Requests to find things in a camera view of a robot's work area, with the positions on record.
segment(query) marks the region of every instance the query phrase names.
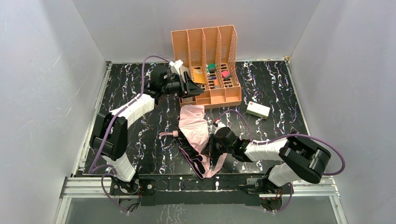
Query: glass panel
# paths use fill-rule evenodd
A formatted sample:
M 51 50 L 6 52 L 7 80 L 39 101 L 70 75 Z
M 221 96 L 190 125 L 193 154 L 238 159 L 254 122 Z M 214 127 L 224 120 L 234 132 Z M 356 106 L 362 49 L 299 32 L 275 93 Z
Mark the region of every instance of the glass panel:
M 107 198 L 75 198 L 71 201 L 66 223 L 336 224 L 337 221 L 329 197 L 299 196 L 292 198 L 288 208 L 275 215 L 263 212 L 260 207 L 247 207 L 243 204 L 171 204 L 142 206 L 133 215 L 126 216 L 125 213 L 120 214 L 120 210 Z

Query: green block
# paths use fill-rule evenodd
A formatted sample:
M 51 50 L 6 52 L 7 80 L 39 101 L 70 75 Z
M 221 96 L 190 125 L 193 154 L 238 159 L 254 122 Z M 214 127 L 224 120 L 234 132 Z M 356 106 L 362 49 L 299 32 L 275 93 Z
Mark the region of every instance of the green block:
M 216 66 L 212 63 L 208 65 L 209 71 L 216 71 Z

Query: white box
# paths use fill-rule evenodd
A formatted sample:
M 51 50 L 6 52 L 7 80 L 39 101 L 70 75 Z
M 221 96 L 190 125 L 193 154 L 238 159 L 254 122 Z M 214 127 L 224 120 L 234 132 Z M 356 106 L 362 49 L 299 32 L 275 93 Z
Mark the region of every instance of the white box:
M 260 104 L 250 101 L 249 104 L 247 105 L 246 113 L 250 113 L 257 117 L 267 119 L 270 110 L 271 110 L 271 108 L 269 108 L 267 106 L 263 106 L 263 105 L 260 105 Z

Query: pink bag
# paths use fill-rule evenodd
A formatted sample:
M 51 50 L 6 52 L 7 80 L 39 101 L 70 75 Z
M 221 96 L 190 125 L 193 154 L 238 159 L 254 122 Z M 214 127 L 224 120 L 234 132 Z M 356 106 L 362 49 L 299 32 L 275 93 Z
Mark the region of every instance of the pink bag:
M 198 155 L 194 156 L 194 158 L 190 158 L 191 153 L 189 156 L 189 153 L 186 152 L 183 147 L 179 146 L 179 148 L 192 169 L 200 178 L 210 178 L 220 171 L 227 154 L 222 154 L 214 170 L 210 170 L 210 158 L 201 154 L 209 140 L 208 123 L 204 119 L 204 115 L 205 107 L 202 105 L 185 105 L 181 108 L 179 129 L 186 137 L 189 144 L 197 151 Z M 172 134 L 174 137 L 177 137 L 175 133 L 161 133 L 160 136 L 165 134 Z

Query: orange desk organizer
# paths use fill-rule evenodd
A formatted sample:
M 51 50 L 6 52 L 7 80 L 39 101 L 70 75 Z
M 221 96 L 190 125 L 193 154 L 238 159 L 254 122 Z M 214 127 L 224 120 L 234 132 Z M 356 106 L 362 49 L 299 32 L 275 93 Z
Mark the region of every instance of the orange desk organizer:
M 172 31 L 172 44 L 175 60 L 182 60 L 183 66 L 190 69 L 192 80 L 194 70 L 202 71 L 205 84 L 201 86 L 204 93 L 191 98 L 180 98 L 180 106 L 187 104 L 204 105 L 205 109 L 240 105 L 242 94 L 240 83 L 235 72 L 235 54 L 237 34 L 235 27 L 209 27 Z M 214 88 L 215 81 L 208 80 L 206 65 L 214 63 L 218 88 Z M 229 71 L 231 77 L 223 79 L 222 71 Z

